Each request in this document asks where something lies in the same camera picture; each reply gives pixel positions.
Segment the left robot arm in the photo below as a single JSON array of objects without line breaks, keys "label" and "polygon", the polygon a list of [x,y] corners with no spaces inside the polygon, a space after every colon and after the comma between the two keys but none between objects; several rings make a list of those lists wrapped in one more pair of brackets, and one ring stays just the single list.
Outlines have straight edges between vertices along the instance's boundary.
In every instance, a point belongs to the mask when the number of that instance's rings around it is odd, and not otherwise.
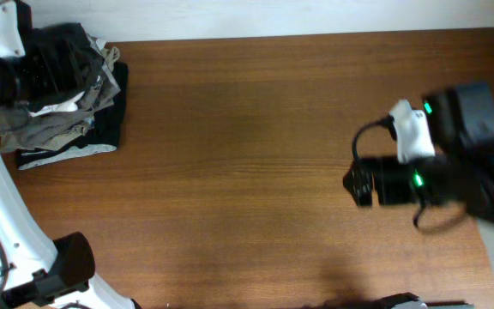
[{"label": "left robot arm", "polygon": [[23,169],[112,151],[127,67],[77,22],[36,27],[0,1],[0,308],[135,308],[98,272],[80,232],[51,237],[16,182]]}]

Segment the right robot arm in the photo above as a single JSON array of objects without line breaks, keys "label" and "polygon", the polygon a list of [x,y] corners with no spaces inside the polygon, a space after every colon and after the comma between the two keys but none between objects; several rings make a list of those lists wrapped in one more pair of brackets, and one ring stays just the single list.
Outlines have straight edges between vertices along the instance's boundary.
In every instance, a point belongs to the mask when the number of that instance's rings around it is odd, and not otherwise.
[{"label": "right robot arm", "polygon": [[360,128],[386,129],[395,155],[362,157],[352,140],[352,165],[343,186],[355,204],[416,203],[417,227],[430,207],[463,203],[475,218],[494,275],[494,98],[485,82],[461,84],[423,96],[418,110],[398,100],[382,118]]}]

